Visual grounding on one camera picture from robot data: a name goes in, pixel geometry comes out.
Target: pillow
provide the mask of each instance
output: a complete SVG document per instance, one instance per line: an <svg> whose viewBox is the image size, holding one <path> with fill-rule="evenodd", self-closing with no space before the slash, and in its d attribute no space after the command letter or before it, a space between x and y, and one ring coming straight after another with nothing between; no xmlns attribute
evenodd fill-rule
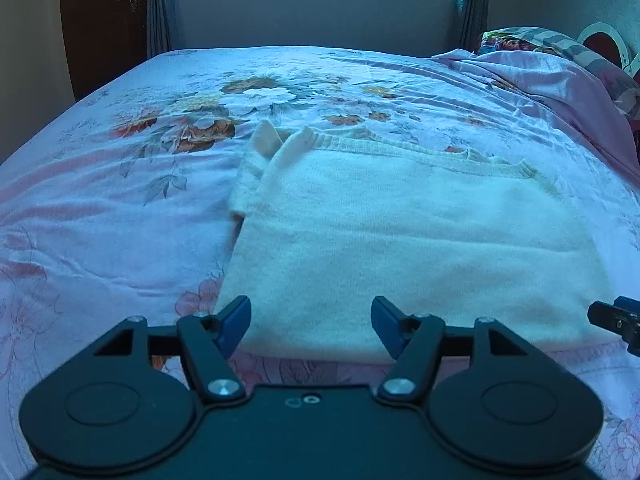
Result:
<svg viewBox="0 0 640 480"><path fill-rule="evenodd" d="M631 121L640 121L640 85L629 74L583 44L554 30L538 27L508 27L493 30L525 40L536 46L551 48L596 76L607 89L613 104Z"/></svg>
<svg viewBox="0 0 640 480"><path fill-rule="evenodd" d="M510 34L505 32L485 32L480 38L480 43L476 48L476 54L482 56L482 54L488 54L489 52L496 52L498 50L525 50L527 52L545 52L546 54L553 54L558 56L556 51L552 48L544 46L535 46L529 41L519 40Z"/></svg>

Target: gray curtain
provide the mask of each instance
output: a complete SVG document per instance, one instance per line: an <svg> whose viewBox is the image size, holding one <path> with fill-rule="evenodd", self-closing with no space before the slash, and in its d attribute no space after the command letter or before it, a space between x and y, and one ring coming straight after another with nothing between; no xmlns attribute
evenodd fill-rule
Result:
<svg viewBox="0 0 640 480"><path fill-rule="evenodd" d="M449 46L472 52L480 34L486 31L489 0L456 0Z"/></svg>
<svg viewBox="0 0 640 480"><path fill-rule="evenodd" d="M146 56L180 48L174 0L146 0Z"/></svg>

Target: pink bedsheet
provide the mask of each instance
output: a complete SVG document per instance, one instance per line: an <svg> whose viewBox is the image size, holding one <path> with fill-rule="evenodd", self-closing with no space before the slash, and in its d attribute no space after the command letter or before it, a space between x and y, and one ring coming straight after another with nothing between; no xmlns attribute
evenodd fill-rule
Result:
<svg viewBox="0 0 640 480"><path fill-rule="evenodd" d="M544 56L510 54L510 67L527 70L532 58L522 56ZM525 157L584 216L614 292L640 298L638 192L588 141L595 124L624 131L610 101L572 105L596 83L558 75L574 79L558 86L555 109L527 94L526 80L519 88L450 60L312 47L172 52L94 92L0 166L0 479L34 464L17 413L46 374L124 317L170 324L218 309L238 229L226 200L244 142L263 119L363 124L430 149ZM606 479L635 478L640 359L622 343L553 357L606 406L590 465ZM378 384L386 373L240 351L230 362L249 387ZM177 360L156 356L154 365L180 377ZM463 366L452 360L444 373Z"/></svg>

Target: wooden door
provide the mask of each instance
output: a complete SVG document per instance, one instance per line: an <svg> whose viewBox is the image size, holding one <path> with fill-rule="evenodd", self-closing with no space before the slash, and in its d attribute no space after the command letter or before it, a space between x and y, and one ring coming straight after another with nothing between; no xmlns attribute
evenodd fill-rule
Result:
<svg viewBox="0 0 640 480"><path fill-rule="evenodd" d="M146 0L60 0L76 100L146 59Z"/></svg>

